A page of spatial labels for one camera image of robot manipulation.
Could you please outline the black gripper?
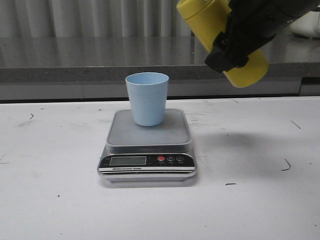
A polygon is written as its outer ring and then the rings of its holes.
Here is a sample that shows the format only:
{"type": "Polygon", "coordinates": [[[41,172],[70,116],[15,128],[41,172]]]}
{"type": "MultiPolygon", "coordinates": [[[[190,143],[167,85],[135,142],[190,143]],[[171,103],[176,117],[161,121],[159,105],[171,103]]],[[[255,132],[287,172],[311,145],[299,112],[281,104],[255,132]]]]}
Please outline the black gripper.
{"type": "Polygon", "coordinates": [[[218,73],[244,67],[251,53],[293,20],[279,0],[230,0],[228,6],[226,32],[217,35],[204,61],[218,73]]]}

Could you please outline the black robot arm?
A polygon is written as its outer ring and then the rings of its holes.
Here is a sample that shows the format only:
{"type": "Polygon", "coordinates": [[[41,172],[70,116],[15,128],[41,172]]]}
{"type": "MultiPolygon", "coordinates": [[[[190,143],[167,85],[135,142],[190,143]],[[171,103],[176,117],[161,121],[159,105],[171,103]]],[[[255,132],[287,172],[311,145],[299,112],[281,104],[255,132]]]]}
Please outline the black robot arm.
{"type": "Polygon", "coordinates": [[[230,0],[225,30],[214,39],[205,63],[219,73],[244,67],[251,53],[319,4],[318,0],[230,0]]]}

